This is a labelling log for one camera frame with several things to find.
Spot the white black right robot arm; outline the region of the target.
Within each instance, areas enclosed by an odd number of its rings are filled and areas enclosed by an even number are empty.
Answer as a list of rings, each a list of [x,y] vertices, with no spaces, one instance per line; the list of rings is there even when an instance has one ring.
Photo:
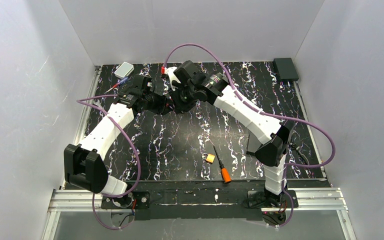
[[[186,113],[198,102],[206,102],[225,111],[249,130],[247,152],[262,163],[265,184],[260,198],[248,200],[248,207],[283,207],[287,202],[285,161],[294,123],[265,116],[262,109],[230,85],[226,75],[206,74],[190,60],[178,67],[168,67],[162,73],[171,86],[169,96],[175,113]]]

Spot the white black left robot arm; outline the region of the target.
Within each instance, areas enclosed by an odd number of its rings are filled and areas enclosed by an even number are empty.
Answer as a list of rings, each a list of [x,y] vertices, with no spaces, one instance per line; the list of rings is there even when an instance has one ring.
[[[150,111],[157,115],[165,115],[172,111],[166,96],[155,92],[153,80],[149,76],[136,74],[131,85],[119,94],[110,94],[111,105],[108,110],[89,104],[88,99],[78,103],[94,108],[103,113],[102,120],[78,144],[68,144],[63,151],[64,179],[67,183],[87,190],[93,194],[101,194],[108,198],[122,198],[133,191],[133,186],[109,175],[104,164],[110,146],[123,135],[129,142],[137,159],[139,154],[131,138],[124,131],[138,113]]]

